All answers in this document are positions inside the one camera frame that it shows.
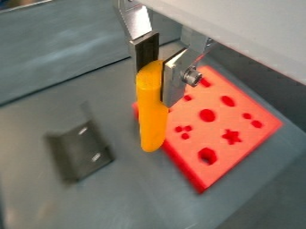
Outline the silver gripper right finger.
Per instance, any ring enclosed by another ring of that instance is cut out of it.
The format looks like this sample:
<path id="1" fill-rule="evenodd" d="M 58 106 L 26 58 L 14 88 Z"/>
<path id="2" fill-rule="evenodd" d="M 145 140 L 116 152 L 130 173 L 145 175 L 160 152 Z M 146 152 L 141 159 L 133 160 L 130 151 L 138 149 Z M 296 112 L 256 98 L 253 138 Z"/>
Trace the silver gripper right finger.
<path id="1" fill-rule="evenodd" d="M 162 62 L 161 102 L 171 107 L 183 97 L 185 85 L 196 87 L 201 79 L 197 62 L 217 42 L 187 26 L 181 28 L 180 49 Z"/>

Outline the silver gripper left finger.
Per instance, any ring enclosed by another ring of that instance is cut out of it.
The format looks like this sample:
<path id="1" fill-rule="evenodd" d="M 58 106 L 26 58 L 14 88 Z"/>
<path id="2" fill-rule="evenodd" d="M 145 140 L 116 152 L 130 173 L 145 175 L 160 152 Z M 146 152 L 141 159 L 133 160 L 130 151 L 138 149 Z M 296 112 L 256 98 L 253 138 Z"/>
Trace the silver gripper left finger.
<path id="1" fill-rule="evenodd" d="M 158 33 L 153 31 L 146 7 L 136 0 L 112 0 L 113 9 L 125 33 L 133 69 L 154 61 L 158 56 Z"/>

